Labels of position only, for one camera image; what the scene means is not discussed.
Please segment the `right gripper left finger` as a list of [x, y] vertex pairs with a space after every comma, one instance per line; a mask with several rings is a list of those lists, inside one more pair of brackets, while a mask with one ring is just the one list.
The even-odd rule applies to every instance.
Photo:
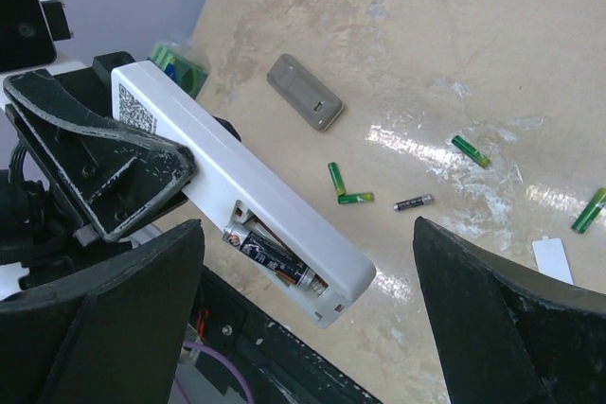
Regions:
[[188, 220], [2, 301], [2, 402], [168, 402], [204, 253]]

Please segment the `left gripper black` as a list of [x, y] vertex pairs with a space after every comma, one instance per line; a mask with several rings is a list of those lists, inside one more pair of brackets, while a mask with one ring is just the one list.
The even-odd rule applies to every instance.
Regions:
[[144, 224], [195, 175], [191, 152], [121, 124], [112, 114], [111, 73], [135, 62], [126, 51], [59, 74], [5, 78], [5, 115], [47, 184], [46, 213], [87, 247]]

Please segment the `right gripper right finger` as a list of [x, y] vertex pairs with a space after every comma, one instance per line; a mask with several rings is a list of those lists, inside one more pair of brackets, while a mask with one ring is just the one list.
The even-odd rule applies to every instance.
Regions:
[[423, 217], [413, 253], [453, 403], [602, 403], [605, 296]]

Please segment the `white battery cover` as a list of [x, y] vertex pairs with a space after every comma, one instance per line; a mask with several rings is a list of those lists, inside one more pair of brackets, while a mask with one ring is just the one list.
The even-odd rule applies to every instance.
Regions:
[[560, 238], [543, 238], [531, 243], [539, 273], [573, 285], [566, 252]]

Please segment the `white remote control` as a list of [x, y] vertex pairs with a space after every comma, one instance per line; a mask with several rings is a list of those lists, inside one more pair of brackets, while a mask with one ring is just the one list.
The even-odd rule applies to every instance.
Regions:
[[252, 260], [317, 326], [334, 323], [370, 286], [370, 259], [152, 62], [119, 66], [111, 82], [114, 119], [191, 151], [198, 173], [183, 192], [222, 234], [240, 222], [328, 285], [321, 295], [289, 286]]

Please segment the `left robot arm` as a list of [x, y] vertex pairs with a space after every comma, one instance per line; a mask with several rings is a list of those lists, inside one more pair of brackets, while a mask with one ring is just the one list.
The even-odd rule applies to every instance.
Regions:
[[1, 261], [30, 289], [120, 254], [123, 239], [183, 205], [187, 148], [153, 133], [149, 111], [111, 79], [126, 52], [52, 75], [4, 80], [18, 142], [1, 172]]

